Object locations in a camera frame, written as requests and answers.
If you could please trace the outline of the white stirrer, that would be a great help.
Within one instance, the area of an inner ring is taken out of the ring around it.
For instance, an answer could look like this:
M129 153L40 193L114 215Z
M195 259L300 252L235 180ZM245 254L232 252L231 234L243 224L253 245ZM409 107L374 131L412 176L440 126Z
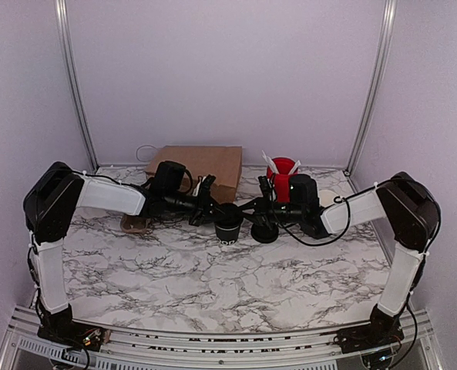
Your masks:
M291 174L296 173L296 172L297 172L297 169L298 169L298 167L299 167L300 165L301 165L300 160L297 160L297 161L294 163L294 165L292 166L292 168L290 169L290 171L288 172L288 174L291 175Z
M264 161L266 162L266 164L268 165L268 167L271 169L271 171L273 173L278 173L278 169L277 169L275 162L264 151L262 151L262 157L263 157Z

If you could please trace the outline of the white stirrer right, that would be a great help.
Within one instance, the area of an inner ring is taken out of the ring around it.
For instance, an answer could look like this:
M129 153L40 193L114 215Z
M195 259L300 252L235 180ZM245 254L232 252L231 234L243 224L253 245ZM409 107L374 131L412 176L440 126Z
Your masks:
M288 174L291 175L291 174L296 173L296 172L297 172L297 169L298 169L298 167L299 167L300 165L301 165L300 160L297 160L297 161L294 163L294 165L292 166L292 168L290 169L290 171L288 172Z

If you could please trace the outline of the black paper coffee cup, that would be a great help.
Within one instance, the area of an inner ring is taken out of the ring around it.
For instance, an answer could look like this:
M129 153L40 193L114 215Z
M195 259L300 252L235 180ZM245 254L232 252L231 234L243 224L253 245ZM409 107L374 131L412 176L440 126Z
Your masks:
M238 225L222 225L215 224L215 234L219 244L230 246L238 241L240 234L240 224Z

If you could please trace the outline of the brown paper bag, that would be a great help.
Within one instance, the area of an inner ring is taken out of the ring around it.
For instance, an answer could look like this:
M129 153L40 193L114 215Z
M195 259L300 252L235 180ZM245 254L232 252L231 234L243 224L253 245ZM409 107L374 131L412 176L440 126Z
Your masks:
M216 177L210 188L211 196L219 203L233 203L242 171L241 146L165 146L146 165L145 172L153 176L163 161L183 164L194 183L198 177Z

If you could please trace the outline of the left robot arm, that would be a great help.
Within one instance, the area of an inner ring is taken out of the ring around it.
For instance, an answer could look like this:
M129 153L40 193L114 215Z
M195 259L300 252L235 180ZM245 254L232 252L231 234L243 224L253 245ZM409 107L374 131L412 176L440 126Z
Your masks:
M23 200L30 244L27 263L37 288L38 336L57 343L97 349L104 342L101 327L74 321L62 265L62 246L77 209L90 207L130 216L155 218L165 212L185 213L189 223L221 225L239 220L233 204L210 195L214 176L207 176L197 195L180 191L186 167L163 161L143 185L120 183L103 175L85 175L55 162Z

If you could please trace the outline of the stacked black paper cup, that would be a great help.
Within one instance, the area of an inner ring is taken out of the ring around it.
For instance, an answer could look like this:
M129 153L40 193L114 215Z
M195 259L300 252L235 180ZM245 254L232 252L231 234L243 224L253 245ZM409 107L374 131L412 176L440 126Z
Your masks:
M332 190L323 189L318 191L319 203L324 208L334 205L334 199L337 196L338 194Z

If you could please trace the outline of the white stirrer left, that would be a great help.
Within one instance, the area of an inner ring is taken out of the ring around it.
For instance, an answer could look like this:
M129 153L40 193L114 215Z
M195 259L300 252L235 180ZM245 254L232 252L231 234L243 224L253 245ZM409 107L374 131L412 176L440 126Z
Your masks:
M264 151L262 151L262 157L263 157L264 161L266 162L266 164L268 165L268 167L271 169L271 171L273 173L278 173L278 169L277 169L275 162Z

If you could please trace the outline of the cardboard cup carrier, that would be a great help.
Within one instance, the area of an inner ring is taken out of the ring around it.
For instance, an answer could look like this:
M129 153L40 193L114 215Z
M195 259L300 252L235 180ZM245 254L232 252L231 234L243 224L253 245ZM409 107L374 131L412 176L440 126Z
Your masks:
M150 219L124 214L119 225L122 232L126 234L145 234L148 231Z

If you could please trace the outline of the aluminium frame post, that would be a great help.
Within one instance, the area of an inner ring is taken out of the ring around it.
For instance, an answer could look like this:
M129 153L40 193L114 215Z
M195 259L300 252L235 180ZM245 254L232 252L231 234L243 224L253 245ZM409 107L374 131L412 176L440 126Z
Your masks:
M69 83L72 104L76 113L79 131L84 144L86 156L91 169L96 172L99 169L99 162L92 142L88 120L86 117L82 94L79 88L76 62L72 49L72 37L69 26L67 1L55 0L56 22L59 32L62 57L66 68L67 80Z
M355 136L354 145L352 147L351 155L346 166L346 172L348 173L349 177L352 176L358 166L358 161L364 148L366 137L371 125L376 100L381 87L381 81L385 75L385 70L388 62L388 54L391 48L397 4L398 2L396 0L385 1L381 21L381 29L378 38L378 47L371 74L371 81L368 87L368 92L365 99L364 108L362 110L358 131Z

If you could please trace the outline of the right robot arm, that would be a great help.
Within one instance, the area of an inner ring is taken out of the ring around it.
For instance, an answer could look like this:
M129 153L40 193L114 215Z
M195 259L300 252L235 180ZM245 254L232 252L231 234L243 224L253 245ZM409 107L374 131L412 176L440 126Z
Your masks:
M268 177L260 177L261 195L239 207L252 223L253 238L270 243L278 231L296 224L309 236L309 247L325 247L353 227L387 224L394 241L385 286L368 322L337 331L335 341L344 353L400 343L400 320L410 311L410 298L422 278L426 259L437 238L442 212L432 193L406 172L380 181L325 206L315 179L297 174L288 181L288 199L277 195Z

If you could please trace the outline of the red cylindrical holder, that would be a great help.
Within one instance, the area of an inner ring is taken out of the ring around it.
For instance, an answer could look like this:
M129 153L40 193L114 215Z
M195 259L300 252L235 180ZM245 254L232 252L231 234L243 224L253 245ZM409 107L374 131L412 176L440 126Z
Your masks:
M267 178L272 181L274 191L277 196L277 202L288 203L290 201L290 177L297 174L289 175L288 172L294 165L295 161L287 157L275 157L272 159L278 169L278 173L274 174L269 167L267 167Z

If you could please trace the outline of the left aluminium frame post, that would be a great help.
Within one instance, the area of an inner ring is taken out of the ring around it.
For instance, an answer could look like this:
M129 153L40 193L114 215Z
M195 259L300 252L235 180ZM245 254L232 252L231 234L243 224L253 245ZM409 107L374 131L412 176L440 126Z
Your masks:
M79 131L84 144L86 156L91 169L96 172L99 169L99 162L92 142L88 120L86 117L82 94L79 88L76 62L72 49L72 37L69 26L67 1L55 0L56 22L59 32L62 57L66 68L67 80L69 83L72 104L76 113Z

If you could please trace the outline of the right aluminium frame post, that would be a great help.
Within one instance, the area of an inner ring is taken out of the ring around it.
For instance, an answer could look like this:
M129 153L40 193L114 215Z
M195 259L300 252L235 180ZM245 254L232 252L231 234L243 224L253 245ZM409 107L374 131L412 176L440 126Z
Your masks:
M391 48L397 4L398 2L396 0L385 1L381 21L381 29L378 38L378 47L371 74L371 81L368 87L368 92L365 99L364 108L362 110L358 131L355 136L354 145L352 147L351 155L346 166L346 172L348 173L349 177L352 176L358 166L358 161L364 148L366 137L371 125L376 100L381 87L381 81L385 75L385 70L388 62L388 54Z

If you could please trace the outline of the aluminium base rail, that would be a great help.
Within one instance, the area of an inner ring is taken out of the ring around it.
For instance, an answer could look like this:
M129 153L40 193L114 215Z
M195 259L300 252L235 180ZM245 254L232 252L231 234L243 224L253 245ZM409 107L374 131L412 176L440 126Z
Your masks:
M84 322L70 344L38 335L40 320L16 307L0 369L443 369L426 311L404 313L396 334L372 346L365 322L297 331L188 333Z

